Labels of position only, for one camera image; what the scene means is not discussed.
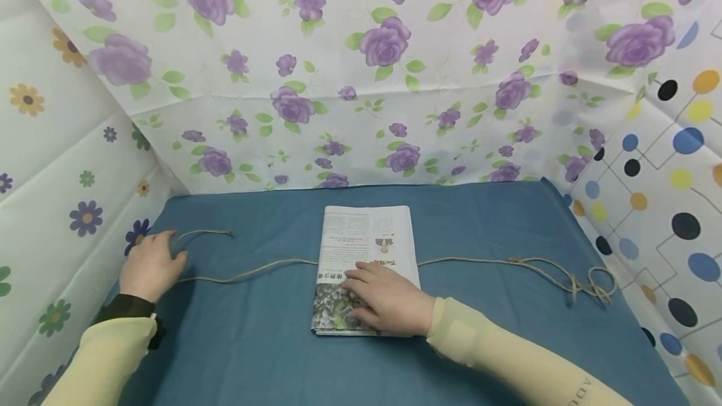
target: orange dot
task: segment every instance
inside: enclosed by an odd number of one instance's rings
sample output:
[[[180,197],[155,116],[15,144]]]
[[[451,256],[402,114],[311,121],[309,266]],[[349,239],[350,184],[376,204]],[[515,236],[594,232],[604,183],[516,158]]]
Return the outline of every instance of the orange dot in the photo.
[[[714,382],[714,375],[709,367],[707,367],[707,364],[704,363],[704,360],[693,354],[688,354],[687,357],[684,358],[684,365],[687,367],[689,374],[703,386],[714,387],[716,384]]]
[[[572,204],[572,211],[574,211],[574,215],[576,216],[584,216],[584,206],[581,202],[579,202],[579,200],[574,200],[574,203]]]
[[[644,193],[632,193],[632,196],[630,196],[630,204],[634,210],[643,211],[647,208],[647,197]]]
[[[717,88],[717,84],[720,83],[720,75],[715,70],[708,70],[699,73],[694,78],[692,88],[697,94],[707,94],[713,89]]]

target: yellow dot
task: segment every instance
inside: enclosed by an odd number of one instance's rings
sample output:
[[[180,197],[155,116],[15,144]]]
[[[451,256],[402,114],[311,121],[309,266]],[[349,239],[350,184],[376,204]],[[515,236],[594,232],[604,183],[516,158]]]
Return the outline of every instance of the yellow dot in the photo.
[[[687,367],[687,371],[694,379],[696,379],[702,386],[714,387],[714,375],[712,371],[704,363],[704,360],[696,357],[693,354],[688,354],[684,358],[684,364]]]
[[[604,204],[597,201],[591,205],[591,216],[597,221],[607,221],[607,209]]]
[[[709,120],[713,112],[714,106],[712,102],[707,101],[707,99],[699,99],[699,101],[694,101],[692,105],[689,106],[687,116],[689,121],[694,124],[699,124],[700,122]]]
[[[689,172],[688,169],[679,168],[673,170],[672,174],[669,176],[669,183],[672,184],[672,186],[676,189],[680,190],[686,190],[688,188],[692,188],[693,184],[693,177],[692,173]]]
[[[708,70],[699,73],[692,83],[692,89],[697,94],[707,94],[717,88],[720,83],[720,75],[715,70]]]
[[[647,197],[644,193],[634,192],[630,196],[630,204],[636,211],[643,211],[647,208]]]

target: black dot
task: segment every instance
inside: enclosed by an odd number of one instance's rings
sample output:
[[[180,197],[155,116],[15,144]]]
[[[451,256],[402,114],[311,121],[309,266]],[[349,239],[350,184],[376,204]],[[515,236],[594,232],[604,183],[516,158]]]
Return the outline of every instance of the black dot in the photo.
[[[671,298],[667,303],[669,312],[680,325],[687,327],[697,326],[697,312],[683,299]]]
[[[702,227],[692,213],[680,212],[672,217],[672,231],[680,239],[694,240],[702,232]]]
[[[644,334],[647,336],[647,339],[649,339],[649,343],[652,344],[652,347],[656,347],[657,341],[654,339],[654,335],[652,335],[652,333],[646,327],[642,327],[642,332],[644,332]]]
[[[639,170],[642,168],[642,165],[639,164],[639,160],[637,159],[630,159],[627,160],[627,163],[624,164],[624,173],[627,174],[629,177],[635,177],[637,174],[639,174]]]
[[[605,256],[608,256],[609,254],[612,254],[612,246],[609,246],[609,241],[605,239],[603,236],[597,237],[597,240],[594,242],[595,245],[597,245],[597,249],[600,253],[604,254]]]
[[[667,82],[660,85],[659,91],[657,91],[657,97],[659,97],[660,101],[669,101],[669,99],[674,97],[677,89],[678,84],[676,84],[675,80],[667,80]]]

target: green flower print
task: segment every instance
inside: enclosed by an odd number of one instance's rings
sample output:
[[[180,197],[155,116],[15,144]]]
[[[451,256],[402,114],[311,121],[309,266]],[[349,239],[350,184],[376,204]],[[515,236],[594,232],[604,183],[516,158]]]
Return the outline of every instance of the green flower print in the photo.
[[[51,336],[56,331],[61,331],[63,324],[68,319],[70,319],[70,303],[66,303],[64,299],[59,299],[57,303],[48,306],[48,310],[39,320],[39,323],[41,323],[39,333]]]

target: blue dot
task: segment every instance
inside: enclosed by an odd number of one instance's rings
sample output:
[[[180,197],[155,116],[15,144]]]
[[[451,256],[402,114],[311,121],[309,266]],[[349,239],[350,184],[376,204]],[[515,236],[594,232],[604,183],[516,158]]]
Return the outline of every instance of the blue dot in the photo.
[[[659,336],[659,341],[664,349],[669,351],[669,354],[673,354],[676,357],[681,354],[681,342],[674,335],[662,332]]]
[[[639,138],[637,138],[637,135],[634,135],[633,133],[628,134],[624,139],[622,140],[622,148],[626,150],[627,152],[631,152],[637,148],[637,145],[639,144]]]
[[[692,44],[695,38],[697,38],[697,34],[699,33],[699,24],[697,22],[693,23],[691,27],[689,27],[689,30],[687,30],[687,33],[684,34],[683,38],[678,44],[678,49],[684,49],[685,47]]]
[[[619,251],[627,259],[636,260],[639,258],[639,248],[630,239],[619,239]]]
[[[672,146],[683,155],[694,154],[704,145],[704,135],[695,127],[682,129],[674,136]]]
[[[717,260],[707,254],[696,252],[689,256],[687,264],[689,270],[702,281],[713,283],[720,278],[720,266],[717,264]]]

